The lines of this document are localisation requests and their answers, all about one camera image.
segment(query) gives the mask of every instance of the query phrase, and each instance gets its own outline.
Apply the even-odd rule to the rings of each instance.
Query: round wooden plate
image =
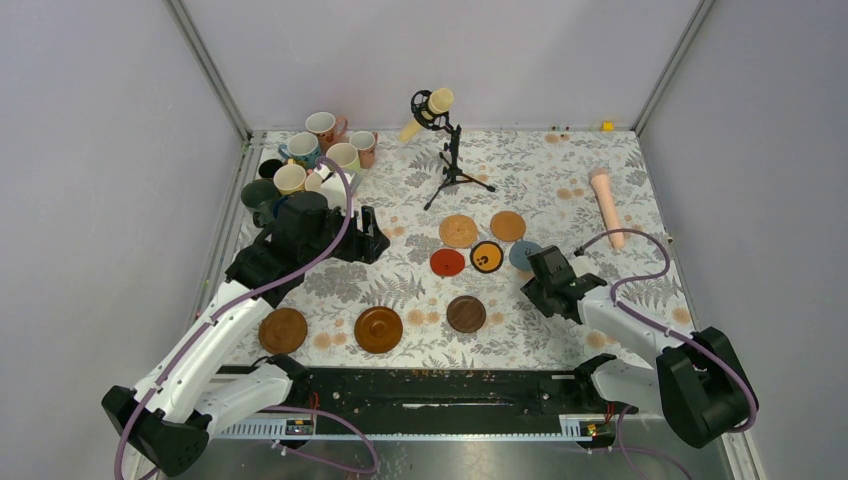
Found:
[[[400,343],[403,322],[391,308],[371,307],[356,320],[353,334],[366,352],[386,353]]]
[[[268,353],[292,353],[306,340],[308,327],[303,314],[293,308],[274,310],[259,325],[259,345]]]
[[[524,236],[527,224],[521,215],[515,212],[498,212],[492,217],[489,224],[492,234],[504,242],[514,242]]]
[[[486,307],[476,298],[463,295],[448,305],[448,323],[461,333],[474,333],[486,323]]]
[[[468,248],[477,240],[477,224],[471,217],[451,215],[439,225],[439,237],[449,247]]]

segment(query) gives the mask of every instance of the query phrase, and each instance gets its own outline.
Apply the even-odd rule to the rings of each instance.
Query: wooden coaster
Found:
[[[259,325],[259,345],[268,353],[292,353],[306,340],[303,314],[293,308],[274,310]]]
[[[471,249],[471,265],[480,273],[496,272],[503,265],[503,249],[495,242],[484,240]]]
[[[448,305],[448,323],[461,333],[474,333],[486,323],[486,307],[469,295],[456,297]]]
[[[366,352],[386,353],[400,343],[403,322],[391,308],[371,307],[356,320],[353,334]]]
[[[519,240],[527,231],[524,219],[515,212],[496,213],[489,226],[492,228],[492,234],[504,242]]]
[[[477,224],[465,215],[451,215],[439,225],[439,237],[449,247],[468,248],[477,240]]]

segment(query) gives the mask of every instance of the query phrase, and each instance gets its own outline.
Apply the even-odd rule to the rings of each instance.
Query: cup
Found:
[[[274,174],[274,186],[283,195],[290,195],[294,192],[299,192],[304,188],[306,181],[306,170],[297,163],[289,163],[283,165]]]
[[[361,173],[359,165],[359,151],[349,143],[337,143],[327,150],[327,157],[334,160],[342,167],[353,173]]]
[[[342,140],[347,131],[347,117],[339,115],[336,118],[329,112],[313,113],[306,119],[306,130],[318,137],[321,151],[326,153],[331,146]]]
[[[283,161],[291,158],[304,168],[315,168],[315,160],[321,156],[318,137],[309,132],[298,133],[289,139],[288,144],[280,145],[277,151],[283,156]]]
[[[359,166],[371,168],[376,160],[377,132],[356,132],[350,136],[350,144],[359,151]]]
[[[280,196],[274,183],[264,178],[254,180],[241,189],[241,203],[253,214],[253,224],[257,227],[274,221],[274,203]]]
[[[282,168],[282,166],[283,162],[276,158],[265,160],[259,164],[259,177],[273,181],[274,174],[277,173],[277,170]]]

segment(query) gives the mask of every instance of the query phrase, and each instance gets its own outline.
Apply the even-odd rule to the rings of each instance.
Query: black tripod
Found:
[[[485,183],[473,178],[462,172],[462,169],[459,168],[459,137],[462,134],[462,127],[457,125],[456,128],[450,124],[450,118],[448,112],[435,114],[427,107],[427,102],[430,100],[430,94],[432,92],[430,90],[420,90],[412,96],[412,116],[415,117],[415,120],[419,125],[426,128],[427,130],[439,131],[444,130],[451,136],[450,143],[445,143],[445,146],[441,152],[439,152],[439,158],[445,162],[445,166],[442,167],[442,174],[445,175],[445,181],[439,185],[439,188],[436,189],[436,193],[430,197],[430,201],[424,205],[424,210],[429,210],[430,206],[433,204],[433,201],[439,195],[439,192],[444,190],[451,185],[459,185],[461,183],[476,183],[482,187],[486,187],[486,190],[490,192],[495,191],[495,187],[491,185],[486,185]],[[445,152],[449,152],[450,161],[445,158]]]

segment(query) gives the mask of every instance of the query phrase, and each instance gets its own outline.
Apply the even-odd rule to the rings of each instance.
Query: orange coaster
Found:
[[[527,231],[527,224],[521,215],[515,212],[499,212],[492,217],[492,234],[504,242],[520,240]]]
[[[403,322],[391,308],[371,307],[356,320],[353,335],[366,352],[386,353],[400,343]]]
[[[468,248],[477,240],[477,224],[465,215],[451,215],[439,225],[439,237],[449,247]]]

